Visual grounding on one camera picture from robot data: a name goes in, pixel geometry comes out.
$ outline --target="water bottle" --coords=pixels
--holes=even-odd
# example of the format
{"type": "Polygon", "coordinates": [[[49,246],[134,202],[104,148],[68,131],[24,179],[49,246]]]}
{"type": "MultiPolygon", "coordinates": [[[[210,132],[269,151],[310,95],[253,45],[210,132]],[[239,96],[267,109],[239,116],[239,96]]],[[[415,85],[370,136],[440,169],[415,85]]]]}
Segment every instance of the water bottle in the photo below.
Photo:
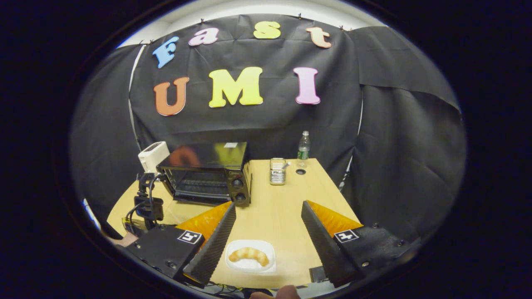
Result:
{"type": "Polygon", "coordinates": [[[310,138],[309,132],[303,131],[303,136],[301,136],[299,150],[297,151],[297,167],[305,168],[306,160],[309,158],[310,151],[310,138]]]}

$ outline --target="blue letter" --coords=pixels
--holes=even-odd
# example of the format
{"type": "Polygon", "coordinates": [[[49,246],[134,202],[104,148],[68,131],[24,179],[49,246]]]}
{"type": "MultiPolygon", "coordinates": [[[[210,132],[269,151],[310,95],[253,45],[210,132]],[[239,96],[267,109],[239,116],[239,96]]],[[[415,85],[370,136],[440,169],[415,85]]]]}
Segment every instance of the blue letter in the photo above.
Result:
{"type": "Polygon", "coordinates": [[[152,54],[157,56],[157,59],[159,60],[159,65],[157,66],[157,68],[162,68],[165,64],[167,64],[168,62],[170,62],[170,60],[173,59],[174,55],[170,54],[170,52],[174,52],[176,50],[176,45],[174,43],[177,42],[178,39],[179,37],[174,36],[162,46],[153,51],[152,54]]]}

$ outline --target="colorful foam letter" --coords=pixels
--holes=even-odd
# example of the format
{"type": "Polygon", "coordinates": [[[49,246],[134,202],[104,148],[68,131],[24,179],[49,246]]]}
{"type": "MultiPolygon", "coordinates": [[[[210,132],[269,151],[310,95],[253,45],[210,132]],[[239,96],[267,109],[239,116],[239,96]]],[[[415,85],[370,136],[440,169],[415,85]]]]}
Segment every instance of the colorful foam letter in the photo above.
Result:
{"type": "Polygon", "coordinates": [[[281,25],[277,22],[258,22],[255,24],[255,31],[253,32],[253,35],[256,38],[278,38],[281,36],[281,31],[279,31],[277,28],[281,28],[281,25]]]}
{"type": "Polygon", "coordinates": [[[207,28],[200,30],[194,34],[194,37],[188,41],[190,46],[209,45],[218,40],[218,28],[207,28]]]}
{"type": "Polygon", "coordinates": [[[296,102],[298,104],[319,104],[320,98],[316,95],[314,83],[314,76],[318,71],[313,68],[294,68],[294,73],[297,74],[300,82],[300,94],[296,97],[296,102]]]}
{"type": "Polygon", "coordinates": [[[174,55],[170,54],[170,52],[174,52],[176,50],[175,42],[177,42],[178,39],[179,37],[174,36],[162,46],[153,51],[152,55],[155,55],[157,57],[157,60],[159,60],[159,65],[157,65],[157,68],[162,68],[165,64],[167,64],[168,62],[170,62],[170,60],[173,59],[174,55]]]}
{"type": "Polygon", "coordinates": [[[262,104],[262,97],[259,93],[259,75],[262,69],[258,67],[249,67],[242,70],[236,81],[227,70],[216,70],[209,74],[212,78],[212,100],[209,107],[224,107],[226,100],[223,99],[225,93],[227,100],[234,105],[242,92],[240,103],[242,105],[259,105],[262,104]]]}
{"type": "Polygon", "coordinates": [[[155,92],[155,108],[160,115],[167,117],[169,115],[176,115],[183,110],[186,103],[185,88],[187,82],[188,77],[181,77],[173,82],[177,89],[177,101],[172,106],[168,105],[167,100],[167,89],[170,87],[170,83],[164,82],[153,88],[153,91],[155,92]]]}
{"type": "Polygon", "coordinates": [[[317,45],[318,47],[322,48],[331,48],[332,44],[328,41],[325,41],[324,36],[329,37],[330,34],[327,32],[323,32],[323,30],[319,27],[311,27],[307,28],[306,32],[310,32],[310,37],[312,38],[312,42],[317,45]]]}

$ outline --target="letter m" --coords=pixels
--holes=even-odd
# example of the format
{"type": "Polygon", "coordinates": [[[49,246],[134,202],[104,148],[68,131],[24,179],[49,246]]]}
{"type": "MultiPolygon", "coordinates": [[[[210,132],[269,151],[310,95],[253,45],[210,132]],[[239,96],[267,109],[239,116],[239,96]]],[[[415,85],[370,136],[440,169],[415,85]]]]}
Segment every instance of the letter m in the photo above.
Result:
{"type": "Polygon", "coordinates": [[[262,104],[262,97],[259,94],[259,75],[261,73],[262,69],[258,67],[245,68],[238,79],[234,81],[227,70],[212,71],[209,74],[209,77],[212,78],[212,100],[209,102],[209,107],[224,107],[226,105],[222,93],[226,95],[231,105],[236,104],[240,92],[242,92],[240,98],[242,105],[262,104]]]}

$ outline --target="white plate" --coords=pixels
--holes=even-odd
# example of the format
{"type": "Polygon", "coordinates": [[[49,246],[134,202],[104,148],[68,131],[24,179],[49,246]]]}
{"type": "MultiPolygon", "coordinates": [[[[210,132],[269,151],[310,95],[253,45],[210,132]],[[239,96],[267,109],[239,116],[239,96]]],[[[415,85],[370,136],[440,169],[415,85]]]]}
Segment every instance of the white plate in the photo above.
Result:
{"type": "Polygon", "coordinates": [[[253,273],[271,273],[277,270],[275,264],[275,251],[273,246],[270,243],[262,240],[235,240],[226,248],[226,264],[230,268],[233,268],[242,272],[253,272],[253,273]],[[257,250],[260,250],[266,254],[269,263],[263,267],[259,264],[258,261],[251,259],[241,259],[237,262],[231,262],[229,256],[236,250],[244,247],[252,247],[257,250]]]}

